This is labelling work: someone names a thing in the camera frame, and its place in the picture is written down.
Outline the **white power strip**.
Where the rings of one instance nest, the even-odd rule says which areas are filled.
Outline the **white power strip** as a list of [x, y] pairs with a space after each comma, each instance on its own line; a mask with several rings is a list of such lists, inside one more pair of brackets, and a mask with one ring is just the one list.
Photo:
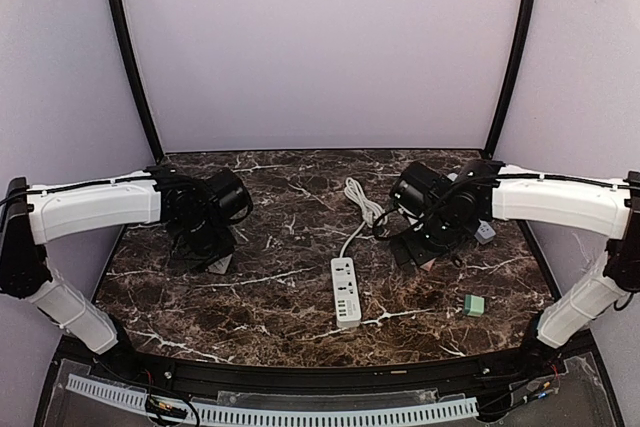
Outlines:
[[350, 257], [331, 260], [336, 325], [340, 329], [358, 327], [362, 320], [354, 262]]

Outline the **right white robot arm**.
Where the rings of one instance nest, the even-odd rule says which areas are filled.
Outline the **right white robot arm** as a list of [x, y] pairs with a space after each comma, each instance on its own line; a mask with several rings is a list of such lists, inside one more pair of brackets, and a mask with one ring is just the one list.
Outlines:
[[484, 222], [524, 220], [603, 235], [604, 252], [567, 294], [532, 322], [526, 346], [510, 360], [521, 381], [534, 379], [590, 321], [639, 291], [639, 175], [590, 179], [476, 159], [449, 178], [420, 162], [395, 181], [392, 210], [410, 225], [390, 241], [398, 262], [432, 260], [458, 247]]

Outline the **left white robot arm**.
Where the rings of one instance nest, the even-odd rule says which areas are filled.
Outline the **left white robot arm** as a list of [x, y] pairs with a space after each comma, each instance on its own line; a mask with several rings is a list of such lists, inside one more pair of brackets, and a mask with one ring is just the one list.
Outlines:
[[206, 179], [163, 167], [55, 186], [15, 178], [1, 201], [1, 291], [34, 305], [102, 356], [117, 381], [131, 383], [141, 362], [125, 333], [50, 266], [47, 244], [107, 227], [164, 224], [206, 268], [231, 258], [231, 227], [252, 210], [244, 183], [227, 168]]

